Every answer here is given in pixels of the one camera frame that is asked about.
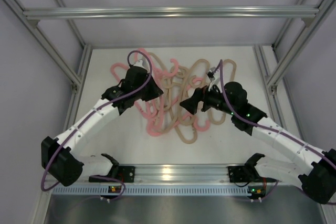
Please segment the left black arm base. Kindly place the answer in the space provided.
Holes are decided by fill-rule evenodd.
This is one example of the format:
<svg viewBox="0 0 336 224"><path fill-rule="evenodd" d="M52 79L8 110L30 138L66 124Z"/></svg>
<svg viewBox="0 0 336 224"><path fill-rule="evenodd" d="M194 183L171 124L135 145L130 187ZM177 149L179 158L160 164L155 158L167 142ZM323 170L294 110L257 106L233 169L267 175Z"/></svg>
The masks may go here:
<svg viewBox="0 0 336 224"><path fill-rule="evenodd" d="M108 154L101 154L104 161L108 161L111 164L110 169L106 175L103 174L93 174L89 176L90 183L101 183L101 182L113 182L112 178L123 183L133 183L135 177L135 167L134 166L123 166L119 162Z"/></svg>

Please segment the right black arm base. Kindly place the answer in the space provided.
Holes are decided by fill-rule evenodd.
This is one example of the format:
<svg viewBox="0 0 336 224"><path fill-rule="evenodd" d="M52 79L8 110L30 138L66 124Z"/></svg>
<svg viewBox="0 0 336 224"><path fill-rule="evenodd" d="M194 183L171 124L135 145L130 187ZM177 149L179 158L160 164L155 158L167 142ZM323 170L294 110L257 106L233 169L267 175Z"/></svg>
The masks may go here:
<svg viewBox="0 0 336 224"><path fill-rule="evenodd" d="M252 155L244 165L228 166L228 175L231 183L252 183L262 182L262 178L259 176L255 169L257 162L265 157L264 154L255 153Z"/></svg>

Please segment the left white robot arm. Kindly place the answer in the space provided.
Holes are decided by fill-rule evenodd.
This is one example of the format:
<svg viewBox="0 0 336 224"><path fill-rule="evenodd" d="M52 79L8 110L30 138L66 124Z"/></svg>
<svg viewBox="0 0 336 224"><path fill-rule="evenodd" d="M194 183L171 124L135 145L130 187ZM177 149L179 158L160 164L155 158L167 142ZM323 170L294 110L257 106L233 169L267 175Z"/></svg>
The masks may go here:
<svg viewBox="0 0 336 224"><path fill-rule="evenodd" d="M55 138L41 143L41 164L58 183L70 186L79 178L112 176L117 161L108 154L82 156L84 147L105 125L134 106L135 101L151 101L163 91L143 67L132 66L118 85L102 94L94 107L76 124Z"/></svg>

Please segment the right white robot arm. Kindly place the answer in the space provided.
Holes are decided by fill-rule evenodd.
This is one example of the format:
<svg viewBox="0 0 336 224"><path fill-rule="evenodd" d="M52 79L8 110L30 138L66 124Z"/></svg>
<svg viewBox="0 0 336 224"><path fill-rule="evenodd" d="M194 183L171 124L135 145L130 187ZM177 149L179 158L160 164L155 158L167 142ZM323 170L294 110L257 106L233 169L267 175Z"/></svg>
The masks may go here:
<svg viewBox="0 0 336 224"><path fill-rule="evenodd" d="M335 195L335 149L324 151L290 134L265 112L248 103L247 92L238 82L196 88L180 106L196 114L198 104L202 111L210 108L230 114L236 128L254 137L286 157L282 162L256 153L245 162L245 171L251 180L271 178L301 189L310 199L331 205Z"/></svg>

